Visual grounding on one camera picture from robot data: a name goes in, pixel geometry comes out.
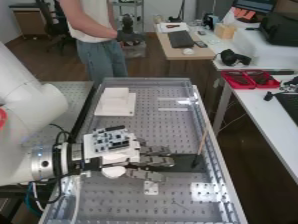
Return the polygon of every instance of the jeans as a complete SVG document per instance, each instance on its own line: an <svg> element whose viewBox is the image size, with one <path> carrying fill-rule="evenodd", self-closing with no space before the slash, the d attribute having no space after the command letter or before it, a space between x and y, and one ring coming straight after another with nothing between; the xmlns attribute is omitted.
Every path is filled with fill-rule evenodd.
<svg viewBox="0 0 298 224"><path fill-rule="evenodd" d="M96 87L105 77L127 76L123 52L115 40L100 43L77 40L77 52Z"/></svg>

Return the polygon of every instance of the red container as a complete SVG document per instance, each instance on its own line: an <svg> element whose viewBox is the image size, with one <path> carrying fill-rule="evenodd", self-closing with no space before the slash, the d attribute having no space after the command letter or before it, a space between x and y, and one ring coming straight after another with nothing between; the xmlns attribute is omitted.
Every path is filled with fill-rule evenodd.
<svg viewBox="0 0 298 224"><path fill-rule="evenodd" d="M221 75L234 89L254 89L255 82L243 71L225 70Z"/></svg>
<svg viewBox="0 0 298 224"><path fill-rule="evenodd" d="M246 70L245 74L254 81L255 87L260 89L279 88L280 83L272 78L272 76L262 70Z"/></svg>

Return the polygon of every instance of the computer monitor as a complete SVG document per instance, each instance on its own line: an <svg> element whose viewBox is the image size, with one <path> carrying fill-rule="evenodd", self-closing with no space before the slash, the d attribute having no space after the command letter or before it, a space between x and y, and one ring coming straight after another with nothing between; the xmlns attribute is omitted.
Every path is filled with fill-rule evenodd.
<svg viewBox="0 0 298 224"><path fill-rule="evenodd" d="M233 4L237 8L247 9L262 14L270 13L275 5L276 0L234 0Z"/></svg>

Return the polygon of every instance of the black chair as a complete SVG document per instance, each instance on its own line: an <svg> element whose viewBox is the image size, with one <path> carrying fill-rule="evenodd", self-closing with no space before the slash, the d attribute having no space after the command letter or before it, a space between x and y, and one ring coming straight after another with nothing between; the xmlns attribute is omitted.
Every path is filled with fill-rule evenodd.
<svg viewBox="0 0 298 224"><path fill-rule="evenodd" d="M46 46L46 52L56 46L60 50L60 55L62 55L64 46L74 42L69 34L66 17L62 9L57 0L54 0L54 12L49 11L48 3L45 3L44 0L36 0L36 4L45 19L45 33L52 39L52 43Z"/></svg>

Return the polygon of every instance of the white shirt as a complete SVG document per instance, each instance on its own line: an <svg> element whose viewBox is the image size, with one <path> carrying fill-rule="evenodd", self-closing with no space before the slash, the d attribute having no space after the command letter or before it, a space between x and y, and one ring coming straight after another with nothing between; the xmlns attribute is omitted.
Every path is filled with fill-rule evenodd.
<svg viewBox="0 0 298 224"><path fill-rule="evenodd" d="M106 0L80 0L85 14L102 26L111 28L109 22L109 10ZM110 40L109 38L97 38L86 35L72 28L68 23L70 35L82 42L98 43Z"/></svg>

